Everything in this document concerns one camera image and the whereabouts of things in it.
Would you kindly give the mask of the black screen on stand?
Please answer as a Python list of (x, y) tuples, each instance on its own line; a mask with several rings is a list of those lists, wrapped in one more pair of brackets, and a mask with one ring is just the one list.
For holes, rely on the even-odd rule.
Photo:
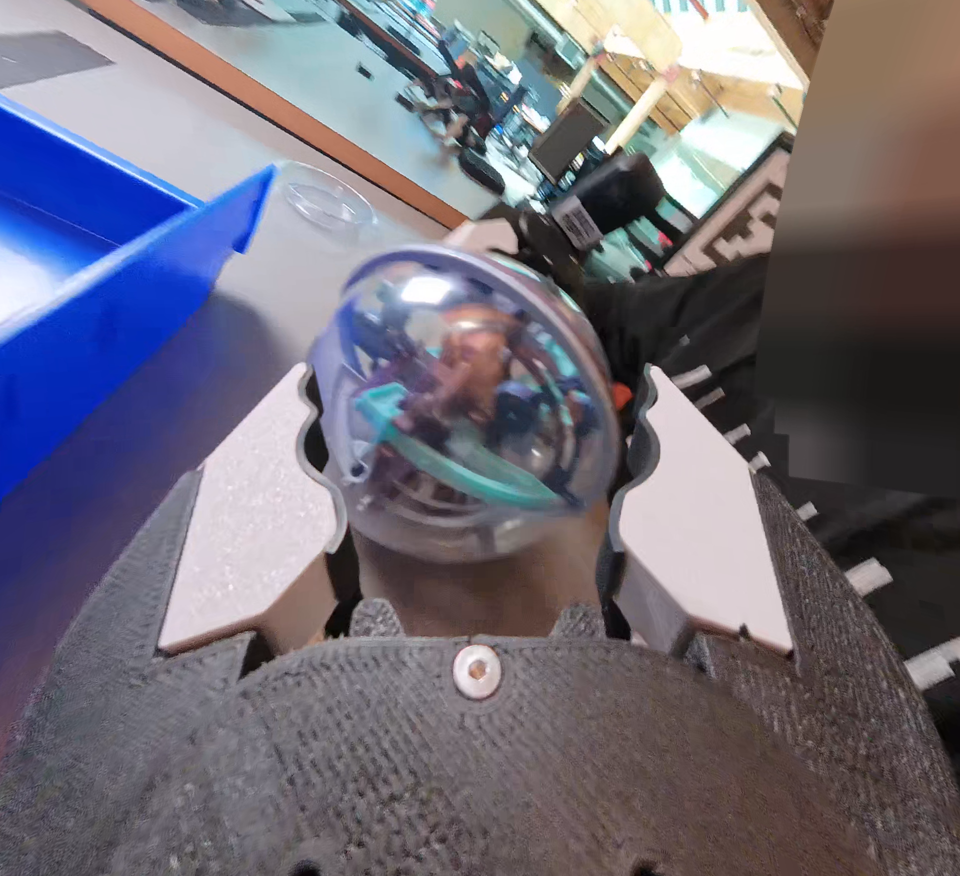
[(553, 119), (532, 143), (528, 159), (551, 184), (560, 182), (575, 158), (600, 137), (609, 121), (590, 103), (576, 98)]

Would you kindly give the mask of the orange-edged grey desk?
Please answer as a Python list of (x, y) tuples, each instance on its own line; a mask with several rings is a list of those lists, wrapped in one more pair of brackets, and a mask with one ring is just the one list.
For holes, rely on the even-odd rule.
[[(258, 117), (452, 228), (495, 197), (395, 101), (404, 79), (330, 22), (219, 27), (170, 3), (76, 0)], [(357, 71), (363, 65), (373, 75)]]

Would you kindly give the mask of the black oval wrist rest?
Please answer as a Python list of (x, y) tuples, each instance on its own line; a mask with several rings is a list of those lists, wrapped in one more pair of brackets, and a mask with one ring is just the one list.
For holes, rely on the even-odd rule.
[(482, 155), (470, 148), (461, 148), (458, 163), (462, 173), (477, 185), (502, 198), (506, 184), (502, 174)]

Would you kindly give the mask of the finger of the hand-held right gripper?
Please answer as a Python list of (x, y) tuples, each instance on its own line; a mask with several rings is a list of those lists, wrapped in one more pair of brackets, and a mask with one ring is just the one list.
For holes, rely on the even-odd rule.
[(500, 253), (516, 256), (520, 242), (506, 219), (468, 220), (451, 230), (442, 244), (474, 253)]

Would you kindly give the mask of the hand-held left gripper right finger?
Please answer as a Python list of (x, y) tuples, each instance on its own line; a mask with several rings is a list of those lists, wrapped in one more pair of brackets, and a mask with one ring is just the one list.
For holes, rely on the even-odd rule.
[(643, 383), (634, 478), (609, 514), (610, 543), (623, 555), (613, 600), (630, 633), (673, 656), (698, 633), (792, 655), (748, 463), (660, 368), (646, 367)]

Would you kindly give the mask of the black and tan gripper tool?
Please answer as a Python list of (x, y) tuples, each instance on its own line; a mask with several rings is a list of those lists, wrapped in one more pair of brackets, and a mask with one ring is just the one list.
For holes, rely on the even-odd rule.
[(492, 104), (472, 63), (460, 64), (441, 37), (437, 50), (448, 68), (446, 75), (411, 80), (394, 100), (419, 116), (446, 146), (458, 146), (485, 155), (493, 126)]

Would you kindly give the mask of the blue plastic bin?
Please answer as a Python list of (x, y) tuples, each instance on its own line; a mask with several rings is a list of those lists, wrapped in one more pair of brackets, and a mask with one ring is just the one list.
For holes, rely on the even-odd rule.
[(1, 493), (205, 304), (280, 167), (202, 201), (2, 96)]

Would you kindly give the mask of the framed black-white marker sign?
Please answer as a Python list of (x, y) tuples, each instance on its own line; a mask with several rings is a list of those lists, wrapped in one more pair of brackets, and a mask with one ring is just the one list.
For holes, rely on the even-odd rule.
[(781, 132), (672, 250), (666, 277), (725, 267), (770, 252), (796, 136)]

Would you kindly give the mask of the clear plastic maze ball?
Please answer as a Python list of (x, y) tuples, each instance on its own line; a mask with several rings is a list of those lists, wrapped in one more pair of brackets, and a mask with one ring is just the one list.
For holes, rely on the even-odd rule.
[(591, 510), (618, 472), (594, 329), (504, 253), (419, 244), (366, 259), (309, 362), (348, 526), (392, 552), (510, 557)]

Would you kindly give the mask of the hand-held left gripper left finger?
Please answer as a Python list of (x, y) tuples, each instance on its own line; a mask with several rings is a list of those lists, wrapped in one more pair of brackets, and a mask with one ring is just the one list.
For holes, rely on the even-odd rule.
[(358, 555), (320, 416), (314, 371), (297, 363), (198, 467), (162, 653), (254, 632), (285, 654), (350, 615)]

